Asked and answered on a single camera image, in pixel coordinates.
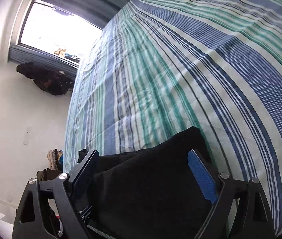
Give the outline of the black pants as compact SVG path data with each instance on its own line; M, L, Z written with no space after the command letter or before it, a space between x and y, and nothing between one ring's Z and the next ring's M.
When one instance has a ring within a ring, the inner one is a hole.
M99 238L194 238L217 186L205 140L190 127L153 148L101 156L87 226Z

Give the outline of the colourful clothes pile left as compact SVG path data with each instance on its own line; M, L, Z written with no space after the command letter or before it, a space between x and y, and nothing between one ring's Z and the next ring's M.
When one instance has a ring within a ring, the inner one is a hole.
M63 159L62 156L63 156L63 150L59 150L57 148L53 150L49 150L47 153L49 169L62 171L63 170L63 163L61 162Z

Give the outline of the hanging dark bags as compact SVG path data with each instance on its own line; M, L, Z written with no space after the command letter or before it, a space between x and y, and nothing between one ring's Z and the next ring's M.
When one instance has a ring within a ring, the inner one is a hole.
M53 71L33 62L19 64L16 71L28 79L41 90L54 96L62 96L74 87L74 80L61 71Z

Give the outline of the striped blue green bedsheet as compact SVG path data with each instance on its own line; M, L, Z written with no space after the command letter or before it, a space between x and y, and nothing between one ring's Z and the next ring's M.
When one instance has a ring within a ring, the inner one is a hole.
M282 0L130 0L80 63L63 167L191 126L220 171L260 179L282 234Z

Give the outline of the striped left curtain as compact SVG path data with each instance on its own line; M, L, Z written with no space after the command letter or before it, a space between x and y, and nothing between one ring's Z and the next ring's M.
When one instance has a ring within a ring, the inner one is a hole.
M10 46L8 60L19 64L33 62L36 65L51 70L62 71L65 75L73 79L75 79L79 67L79 65L73 61L21 45Z

